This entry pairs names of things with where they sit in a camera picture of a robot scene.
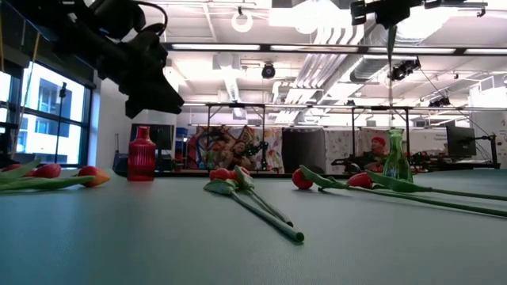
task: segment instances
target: table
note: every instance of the table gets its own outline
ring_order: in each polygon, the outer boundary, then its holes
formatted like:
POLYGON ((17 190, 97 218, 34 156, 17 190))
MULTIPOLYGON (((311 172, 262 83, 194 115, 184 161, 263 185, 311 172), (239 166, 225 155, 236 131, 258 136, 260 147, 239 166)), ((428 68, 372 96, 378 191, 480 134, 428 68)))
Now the table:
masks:
MULTIPOLYGON (((416 183, 507 196, 504 170, 416 183)), ((298 245, 204 178, 0 196, 0 284, 506 284, 507 219, 257 179, 298 245)), ((507 210, 507 203, 428 194, 507 210)))

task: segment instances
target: glass bottle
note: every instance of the glass bottle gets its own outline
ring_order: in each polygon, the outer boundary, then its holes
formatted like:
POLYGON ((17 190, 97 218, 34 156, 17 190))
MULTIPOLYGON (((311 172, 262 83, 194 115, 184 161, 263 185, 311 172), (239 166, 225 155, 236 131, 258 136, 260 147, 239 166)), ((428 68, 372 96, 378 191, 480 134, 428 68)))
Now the glass bottle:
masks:
POLYGON ((129 181, 152 181, 155 176, 155 150, 150 127, 137 127, 137 138, 128 145, 129 181))
POLYGON ((383 166, 383 175, 414 182, 409 162, 403 153, 402 130, 389 130, 389 140, 391 142, 391 150, 386 164, 383 166))

